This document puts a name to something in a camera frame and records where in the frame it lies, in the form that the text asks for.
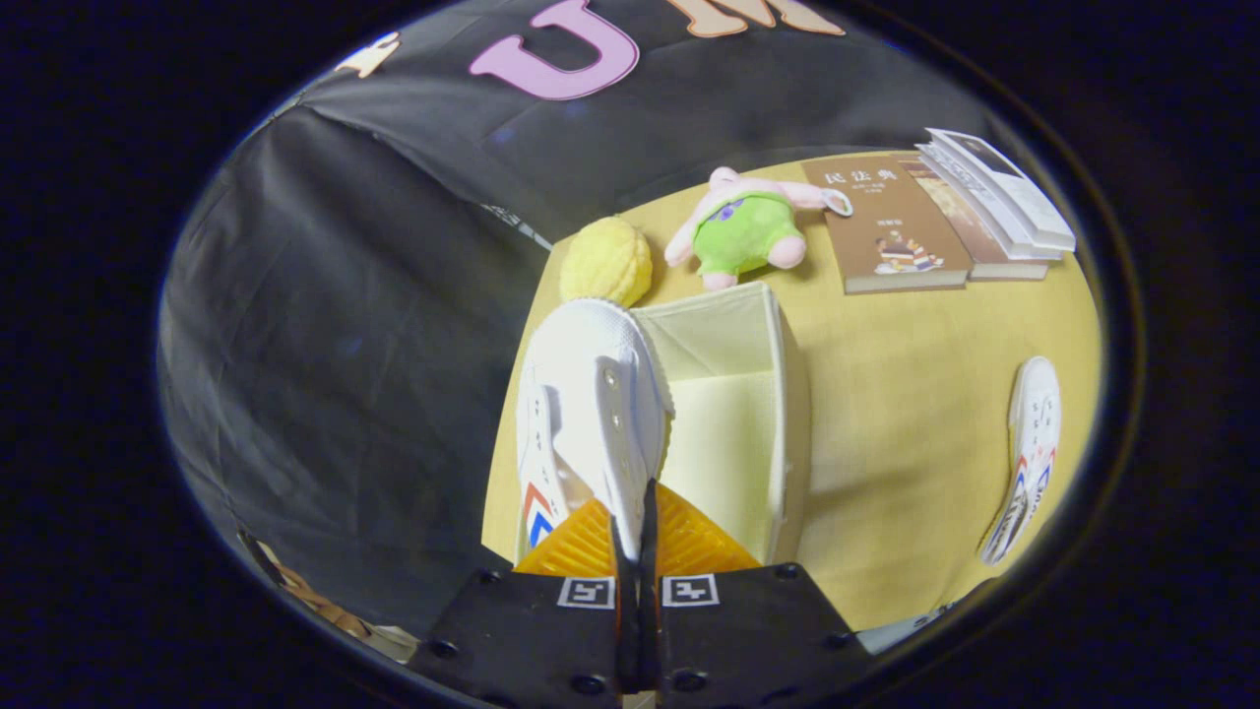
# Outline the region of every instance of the orange triangular piece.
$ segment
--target orange triangular piece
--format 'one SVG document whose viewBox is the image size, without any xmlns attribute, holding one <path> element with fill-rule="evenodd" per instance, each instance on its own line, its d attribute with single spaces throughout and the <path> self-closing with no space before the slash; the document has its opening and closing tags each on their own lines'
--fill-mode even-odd
<svg viewBox="0 0 1260 709">
<path fill-rule="evenodd" d="M 610 520 L 598 500 L 587 500 L 513 570 L 587 579 L 616 576 Z"/>
<path fill-rule="evenodd" d="M 656 577 L 717 574 L 761 567 L 738 542 L 677 492 L 656 484 Z M 520 564 L 522 574 L 616 576 L 609 510 L 588 500 L 547 535 Z"/>
<path fill-rule="evenodd" d="M 656 577 L 740 572 L 761 567 L 738 542 L 677 492 L 656 484 Z"/>
</svg>

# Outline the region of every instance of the stack of books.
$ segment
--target stack of books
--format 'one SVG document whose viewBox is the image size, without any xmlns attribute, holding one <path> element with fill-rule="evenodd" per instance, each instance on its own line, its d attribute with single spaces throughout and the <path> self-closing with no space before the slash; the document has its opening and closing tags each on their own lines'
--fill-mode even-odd
<svg viewBox="0 0 1260 709">
<path fill-rule="evenodd" d="M 843 191 L 850 217 L 824 210 L 844 291 L 937 290 L 966 281 L 1042 280 L 1076 237 L 1042 190 L 979 137 L 927 128 L 919 152 L 804 162 L 810 183 Z"/>
<path fill-rule="evenodd" d="M 984 140 L 949 130 L 927 128 L 932 141 L 916 145 L 920 159 L 968 201 L 1002 248 L 980 256 L 976 266 L 1002 277 L 1021 261 L 1052 261 L 1076 249 L 1076 235 L 1050 198 L 1019 167 Z M 987 277 L 973 268 L 971 277 Z"/>
</svg>

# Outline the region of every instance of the white book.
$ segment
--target white book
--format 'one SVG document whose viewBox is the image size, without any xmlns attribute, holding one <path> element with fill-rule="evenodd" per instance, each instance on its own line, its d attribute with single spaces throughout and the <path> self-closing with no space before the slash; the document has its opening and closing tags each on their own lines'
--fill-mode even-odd
<svg viewBox="0 0 1260 709">
<path fill-rule="evenodd" d="M 1076 249 L 1076 235 L 1032 179 L 984 140 L 930 127 L 932 145 L 945 150 L 985 184 L 1023 223 L 1033 246 Z"/>
<path fill-rule="evenodd" d="M 921 151 L 920 159 L 932 169 L 941 179 L 949 183 L 968 204 L 975 209 L 980 220 L 989 232 L 998 239 L 998 244 L 1013 259 L 1061 259 L 1063 253 L 1058 248 L 1045 248 L 1034 246 L 1028 238 L 1023 223 L 974 175 L 968 173 L 935 145 L 915 145 Z"/>
</svg>

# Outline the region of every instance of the yellow spiky ball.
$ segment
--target yellow spiky ball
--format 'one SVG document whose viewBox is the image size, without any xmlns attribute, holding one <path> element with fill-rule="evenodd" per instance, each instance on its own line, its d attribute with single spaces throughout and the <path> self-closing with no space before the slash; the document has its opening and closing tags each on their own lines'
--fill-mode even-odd
<svg viewBox="0 0 1260 709">
<path fill-rule="evenodd" d="M 606 297 L 629 307 L 650 285 L 648 239 L 620 217 L 604 217 L 582 227 L 559 266 L 559 296 L 566 301 Z"/>
</svg>

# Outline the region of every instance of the plush toy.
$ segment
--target plush toy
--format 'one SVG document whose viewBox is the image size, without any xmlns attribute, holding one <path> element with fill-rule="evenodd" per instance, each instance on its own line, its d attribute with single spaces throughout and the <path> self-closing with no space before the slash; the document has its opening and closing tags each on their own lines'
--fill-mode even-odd
<svg viewBox="0 0 1260 709">
<path fill-rule="evenodd" d="M 559 296 L 604 297 L 629 307 L 651 285 L 648 239 L 630 222 L 604 217 L 570 241 L 559 266 Z"/>
<path fill-rule="evenodd" d="M 799 181 L 746 178 L 731 167 L 718 167 L 709 175 L 708 194 L 665 248 L 665 261 L 678 266 L 694 253 L 709 290 L 730 287 L 738 282 L 740 273 L 767 262 L 790 268 L 805 258 L 805 238 L 796 228 L 795 209 L 824 207 L 852 213 L 839 191 Z"/>
</svg>

